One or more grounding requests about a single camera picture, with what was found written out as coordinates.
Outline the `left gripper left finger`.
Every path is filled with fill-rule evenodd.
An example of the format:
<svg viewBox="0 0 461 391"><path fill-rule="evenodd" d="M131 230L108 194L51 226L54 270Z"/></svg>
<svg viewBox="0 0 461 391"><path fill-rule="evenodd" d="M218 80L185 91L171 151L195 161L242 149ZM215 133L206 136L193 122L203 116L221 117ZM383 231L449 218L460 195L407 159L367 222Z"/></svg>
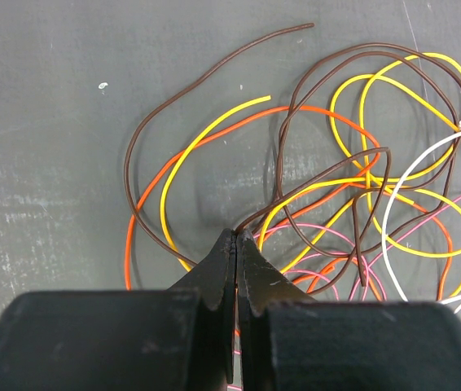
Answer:
<svg viewBox="0 0 461 391"><path fill-rule="evenodd" d="M225 229L209 254L169 289L195 293L188 383L230 383L234 376L236 233Z"/></svg>

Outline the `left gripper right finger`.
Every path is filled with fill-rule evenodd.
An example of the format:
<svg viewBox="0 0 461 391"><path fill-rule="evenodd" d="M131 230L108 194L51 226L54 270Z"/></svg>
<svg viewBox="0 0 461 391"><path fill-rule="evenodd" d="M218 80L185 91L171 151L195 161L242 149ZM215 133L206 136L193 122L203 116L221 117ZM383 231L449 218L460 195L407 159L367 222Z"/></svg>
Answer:
<svg viewBox="0 0 461 391"><path fill-rule="evenodd" d="M260 253L253 235L236 237L237 309L244 387L275 387L268 306L278 302L314 302Z"/></svg>

